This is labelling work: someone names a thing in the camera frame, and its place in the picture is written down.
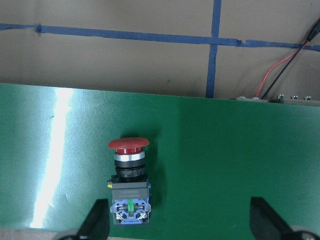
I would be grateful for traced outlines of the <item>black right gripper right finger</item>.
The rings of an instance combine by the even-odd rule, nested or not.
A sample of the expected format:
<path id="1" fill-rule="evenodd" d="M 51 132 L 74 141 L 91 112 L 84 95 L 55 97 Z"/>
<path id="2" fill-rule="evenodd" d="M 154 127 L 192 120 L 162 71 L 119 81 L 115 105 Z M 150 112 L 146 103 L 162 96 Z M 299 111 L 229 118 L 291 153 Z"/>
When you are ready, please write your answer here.
<path id="1" fill-rule="evenodd" d="M 283 240 L 293 229 L 263 197 L 251 197 L 249 227 L 256 240 Z"/>

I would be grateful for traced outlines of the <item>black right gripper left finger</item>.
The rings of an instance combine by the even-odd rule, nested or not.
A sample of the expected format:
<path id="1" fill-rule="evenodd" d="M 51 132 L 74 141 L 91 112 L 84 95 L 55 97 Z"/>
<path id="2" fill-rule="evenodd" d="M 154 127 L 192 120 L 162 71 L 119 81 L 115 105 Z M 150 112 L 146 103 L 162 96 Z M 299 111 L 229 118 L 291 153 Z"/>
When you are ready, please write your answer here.
<path id="1" fill-rule="evenodd" d="M 76 233 L 77 240 L 107 240 L 110 233 L 110 211 L 107 198 L 97 199 Z"/>

